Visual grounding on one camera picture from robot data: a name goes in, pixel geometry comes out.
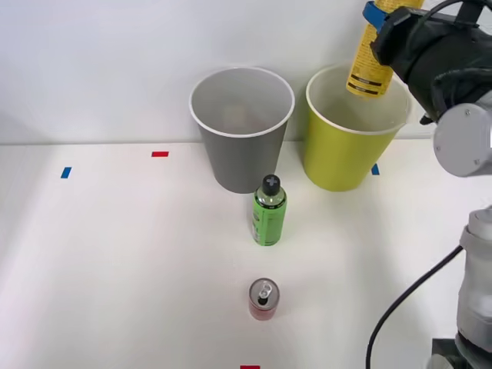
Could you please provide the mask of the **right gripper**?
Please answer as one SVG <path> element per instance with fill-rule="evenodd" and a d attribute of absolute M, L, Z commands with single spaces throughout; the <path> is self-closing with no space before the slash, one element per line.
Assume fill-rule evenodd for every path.
<path fill-rule="evenodd" d="M 369 1 L 363 16 L 377 32 L 371 43 L 374 57 L 390 67 L 402 81 L 416 75 L 435 75 L 465 65 L 478 50 L 481 29 L 477 24 L 455 22 L 453 16 L 433 15 L 423 25 L 424 12 L 401 10 L 410 1 Z"/>

